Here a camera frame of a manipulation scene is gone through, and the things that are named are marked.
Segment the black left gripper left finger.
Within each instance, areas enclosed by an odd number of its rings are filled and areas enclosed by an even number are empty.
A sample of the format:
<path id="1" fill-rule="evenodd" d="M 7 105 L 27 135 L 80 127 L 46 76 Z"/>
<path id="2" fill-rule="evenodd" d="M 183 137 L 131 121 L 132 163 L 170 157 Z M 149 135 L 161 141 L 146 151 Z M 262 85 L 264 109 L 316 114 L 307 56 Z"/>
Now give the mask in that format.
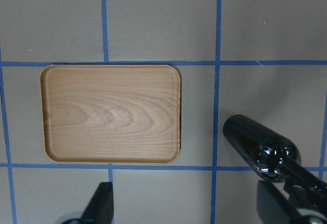
<path id="1" fill-rule="evenodd" d="M 80 223 L 111 224 L 113 220 L 113 185 L 102 182 L 80 217 Z"/>

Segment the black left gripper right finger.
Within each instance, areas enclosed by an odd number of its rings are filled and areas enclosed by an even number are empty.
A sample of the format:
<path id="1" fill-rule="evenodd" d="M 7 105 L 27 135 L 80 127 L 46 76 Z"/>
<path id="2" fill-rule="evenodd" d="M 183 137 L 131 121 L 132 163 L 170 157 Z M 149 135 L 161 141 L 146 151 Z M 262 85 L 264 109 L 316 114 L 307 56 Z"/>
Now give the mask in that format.
<path id="1" fill-rule="evenodd" d="M 296 223 L 302 215 L 269 181 L 257 183 L 256 210 L 264 224 Z"/>

